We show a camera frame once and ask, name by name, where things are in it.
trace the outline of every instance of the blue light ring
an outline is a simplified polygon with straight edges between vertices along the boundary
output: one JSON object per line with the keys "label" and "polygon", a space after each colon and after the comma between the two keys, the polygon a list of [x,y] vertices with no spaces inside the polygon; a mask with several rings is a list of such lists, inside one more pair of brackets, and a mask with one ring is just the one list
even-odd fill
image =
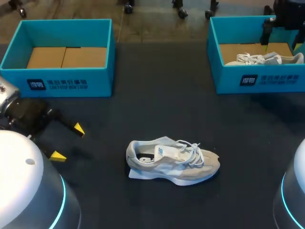
{"label": "blue light ring", "polygon": [[281,192],[282,192],[282,199],[283,199],[284,206],[285,206],[285,208],[286,208],[288,214],[289,214],[290,217],[292,218],[292,220],[296,223],[296,225],[298,225],[300,229],[304,229],[304,228],[301,226],[301,224],[299,224],[299,222],[296,221],[296,219],[293,217],[293,215],[291,214],[291,212],[289,211],[289,209],[288,209],[288,207],[287,207],[287,205],[286,205],[286,202],[285,202],[285,199],[284,199],[284,192],[283,192],[283,183],[284,183],[285,175],[286,175],[286,173],[285,173],[284,176],[283,176],[282,185],[281,185]]}
{"label": "blue light ring", "polygon": [[49,229],[53,229],[55,227],[55,225],[57,224],[59,218],[61,217],[61,214],[62,214],[62,211],[63,211],[63,207],[65,206],[65,202],[66,202],[66,186],[65,186],[65,182],[62,179],[62,177],[61,177],[61,181],[62,181],[62,187],[63,187],[63,198],[62,198],[61,208],[60,208],[60,210],[58,212],[57,217],[55,218],[54,222],[49,227]]}

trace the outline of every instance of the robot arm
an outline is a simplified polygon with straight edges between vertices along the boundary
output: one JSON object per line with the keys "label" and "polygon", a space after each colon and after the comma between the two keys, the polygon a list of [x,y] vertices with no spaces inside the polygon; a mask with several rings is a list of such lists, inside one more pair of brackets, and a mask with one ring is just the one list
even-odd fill
{"label": "robot arm", "polygon": [[273,27],[284,27],[286,30],[299,30],[292,45],[305,41],[305,0],[275,0],[276,18],[266,19],[263,23],[261,44],[267,45]]}

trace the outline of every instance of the box logo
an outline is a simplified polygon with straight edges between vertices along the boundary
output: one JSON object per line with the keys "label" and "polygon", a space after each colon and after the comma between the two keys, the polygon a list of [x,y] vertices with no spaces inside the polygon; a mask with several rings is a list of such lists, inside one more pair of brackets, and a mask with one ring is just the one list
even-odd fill
{"label": "box logo", "polygon": [[27,82],[31,90],[46,90],[46,86],[42,79],[28,79]]}
{"label": "box logo", "polygon": [[243,75],[240,81],[240,86],[253,86],[257,80],[257,75]]}

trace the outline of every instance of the shoe tongue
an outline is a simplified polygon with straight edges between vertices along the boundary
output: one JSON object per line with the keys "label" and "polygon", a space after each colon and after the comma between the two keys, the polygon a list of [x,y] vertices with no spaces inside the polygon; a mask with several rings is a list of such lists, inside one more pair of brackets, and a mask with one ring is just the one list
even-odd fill
{"label": "shoe tongue", "polygon": [[183,151],[183,153],[171,146],[161,146],[157,145],[154,148],[154,161],[158,161],[163,157],[169,157],[176,161],[184,161],[189,157],[189,152],[187,150]]}

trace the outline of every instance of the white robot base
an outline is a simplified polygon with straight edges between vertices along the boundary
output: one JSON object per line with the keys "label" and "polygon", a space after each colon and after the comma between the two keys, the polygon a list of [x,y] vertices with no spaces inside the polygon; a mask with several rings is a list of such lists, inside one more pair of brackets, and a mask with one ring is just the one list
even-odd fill
{"label": "white robot base", "polygon": [[77,198],[39,148],[5,130],[0,146],[0,228],[79,229]]}
{"label": "white robot base", "polygon": [[278,229],[305,228],[305,140],[298,147],[275,195],[273,215]]}

